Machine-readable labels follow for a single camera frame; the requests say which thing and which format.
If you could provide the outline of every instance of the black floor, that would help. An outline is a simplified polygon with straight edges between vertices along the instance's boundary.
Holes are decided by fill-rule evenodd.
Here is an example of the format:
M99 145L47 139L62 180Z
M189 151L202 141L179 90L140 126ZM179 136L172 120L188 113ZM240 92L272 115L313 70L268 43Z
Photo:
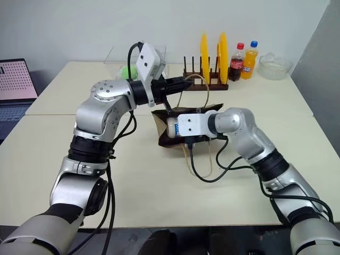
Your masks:
M111 235L111 242L107 254L113 255L135 255L138 253L147 238L160 228L120 228L114 229ZM291 255L289 229L268 227L224 227L227 235L240 255L275 254ZM15 227L1 226L0 238L6 238ZM177 235L178 247L183 254L190 253L192 249L204 247L207 243L207 227L177 227L169 228ZM80 232L77 234L72 247L80 243L89 233ZM105 242L106 233L97 234L87 245L78 253L79 255L101 254Z

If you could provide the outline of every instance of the gray wall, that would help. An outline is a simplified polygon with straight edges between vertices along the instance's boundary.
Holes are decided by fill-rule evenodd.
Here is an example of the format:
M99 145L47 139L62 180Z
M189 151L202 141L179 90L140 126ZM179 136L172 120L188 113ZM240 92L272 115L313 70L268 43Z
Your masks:
M339 43L340 1L331 0L292 74L292 79L340 156Z

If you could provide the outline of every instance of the table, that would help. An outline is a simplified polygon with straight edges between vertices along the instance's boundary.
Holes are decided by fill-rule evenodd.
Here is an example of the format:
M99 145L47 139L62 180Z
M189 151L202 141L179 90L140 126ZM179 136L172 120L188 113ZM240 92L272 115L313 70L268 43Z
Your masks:
M120 128L127 119L122 117ZM20 225L48 208L74 121L74 115L24 116L0 146L0 225ZM157 145L150 115L138 115L137 121L138 129L117 143L117 159L111 162L115 227L279 224L252 171L230 171L217 183L203 183L189 173L180 148ZM259 116L256 121L340 221L336 195L340 160L316 120L311 116ZM212 152L221 146L222 142L213 141ZM227 164L236 156L227 147L221 162ZM208 168L206 144L195 146L194 160L204 174ZM215 166L211 177L221 171ZM103 211L87 217L84 227L96 227Z
M79 105L89 97L90 88L100 80L114 79L115 73L122 65L122 63L69 62L26 114L75 114ZM182 64L168 65L169 77L182 75ZM230 107L248 108L254 112L255 116L290 117L312 116L313 114L290 76L280 81L270 81L262 78L255 70L250 80L229 81L228 84L228 91L210 92L210 104L224 103L222 110ZM204 91L185 91L181 106L202 106L206 95ZM175 106L178 99L178 94L168 97L171 106ZM143 105L135 110L135 115L150 115L151 110L163 108L163 105L152 109Z

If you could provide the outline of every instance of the tennis ball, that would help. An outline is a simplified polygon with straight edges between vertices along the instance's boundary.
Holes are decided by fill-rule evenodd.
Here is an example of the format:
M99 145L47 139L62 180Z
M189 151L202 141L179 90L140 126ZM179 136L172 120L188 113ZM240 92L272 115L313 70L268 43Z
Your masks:
M128 72L128 67L127 67L127 66L123 67L123 70L122 70L122 78L123 78L124 80L127 80L127 79L129 78L129 72ZM138 72L137 72L137 68L136 68L135 65L133 65L133 66L131 67L131 78L132 78L133 80L136 80L136 79L138 78Z

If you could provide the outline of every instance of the plastic bottle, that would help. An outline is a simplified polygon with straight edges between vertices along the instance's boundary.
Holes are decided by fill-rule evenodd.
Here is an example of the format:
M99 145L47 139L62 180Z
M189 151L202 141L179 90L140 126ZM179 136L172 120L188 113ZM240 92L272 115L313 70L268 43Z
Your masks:
M241 72L241 78L249 79L254 71L256 63L256 56L259 54L257 47L257 41L251 41L250 48L245 51L245 59L243 61L243 69Z
M243 67L244 60L244 44L239 42L237 44L237 50L232 56L232 60L230 61L230 69L228 78L232 81L237 81L240 79L241 71Z

